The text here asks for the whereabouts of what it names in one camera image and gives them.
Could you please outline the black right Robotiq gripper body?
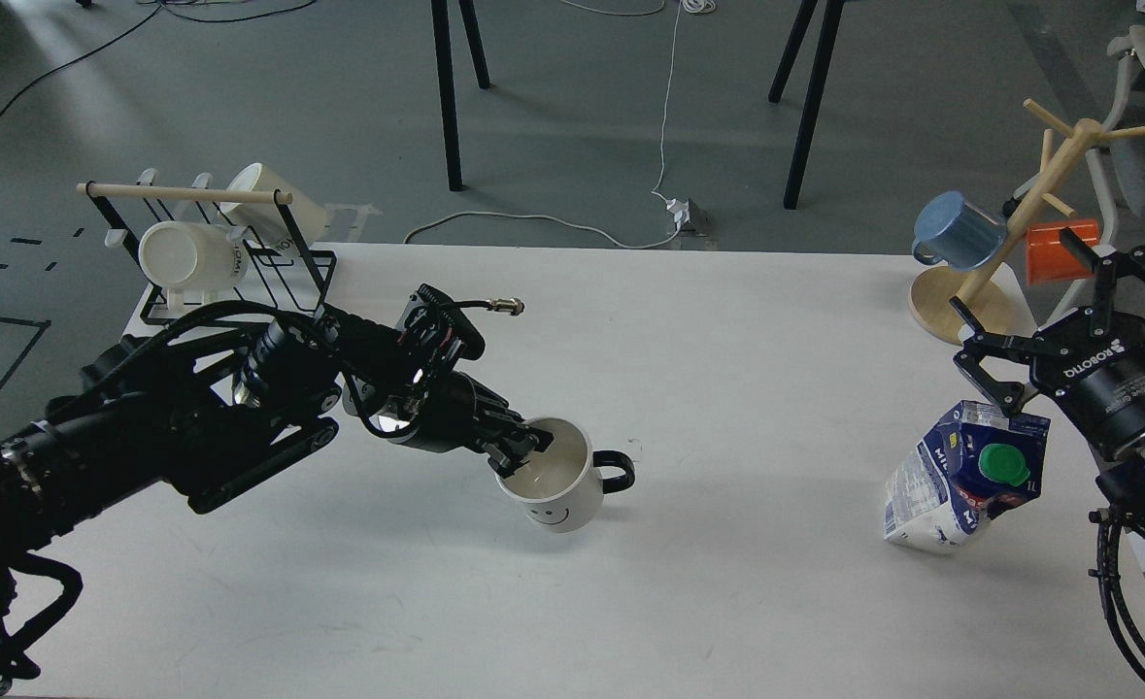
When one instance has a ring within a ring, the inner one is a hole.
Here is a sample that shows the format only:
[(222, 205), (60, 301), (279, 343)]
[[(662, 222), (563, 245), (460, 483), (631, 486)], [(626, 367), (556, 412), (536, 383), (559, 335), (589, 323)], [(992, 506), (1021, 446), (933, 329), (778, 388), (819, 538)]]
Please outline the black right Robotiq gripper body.
[(1050, 396), (1103, 460), (1145, 434), (1145, 319), (1121, 314), (1100, 335), (1072, 313), (1034, 336), (1032, 385)]

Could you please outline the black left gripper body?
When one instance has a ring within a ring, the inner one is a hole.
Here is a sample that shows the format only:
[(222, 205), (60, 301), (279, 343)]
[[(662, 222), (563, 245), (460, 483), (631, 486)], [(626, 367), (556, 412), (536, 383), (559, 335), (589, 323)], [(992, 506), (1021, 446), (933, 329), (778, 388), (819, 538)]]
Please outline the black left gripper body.
[(483, 454), (520, 437), (520, 415), (500, 394), (461, 372), (440, 377), (420, 408), (402, 417), (404, 426), (382, 432), (368, 421), (368, 432), (390, 443), (444, 454), (469, 449)]

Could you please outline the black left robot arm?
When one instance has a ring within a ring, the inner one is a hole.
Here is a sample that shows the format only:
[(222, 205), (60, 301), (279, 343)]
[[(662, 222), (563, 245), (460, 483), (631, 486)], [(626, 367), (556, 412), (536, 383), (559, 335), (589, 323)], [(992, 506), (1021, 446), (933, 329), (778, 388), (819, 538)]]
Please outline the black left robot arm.
[(27, 649), (76, 605), (79, 571), (53, 537), (153, 484), (198, 515), (335, 438), (345, 401), (368, 432), (426, 451), (483, 454), (507, 479), (553, 434), (455, 369), (485, 350), (465, 306), (423, 284), (388, 327), (322, 304), (311, 315), (230, 300), (84, 367), (84, 388), (0, 442), (0, 696), (39, 676)]

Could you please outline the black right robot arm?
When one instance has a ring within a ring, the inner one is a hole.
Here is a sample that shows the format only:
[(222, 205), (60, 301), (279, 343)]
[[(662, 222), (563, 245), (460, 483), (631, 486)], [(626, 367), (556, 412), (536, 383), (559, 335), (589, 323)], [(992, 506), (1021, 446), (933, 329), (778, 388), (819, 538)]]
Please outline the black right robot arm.
[(1145, 539), (1145, 245), (1089, 248), (1068, 227), (1060, 239), (1092, 276), (1092, 300), (1017, 336), (986, 330), (953, 297), (964, 325), (954, 361), (1004, 415), (1019, 415), (1035, 395), (1050, 398), (1101, 460), (1095, 482), (1106, 505), (1088, 515), (1096, 528), (1089, 576), (1110, 637), (1145, 684), (1145, 641), (1120, 578), (1123, 539)]

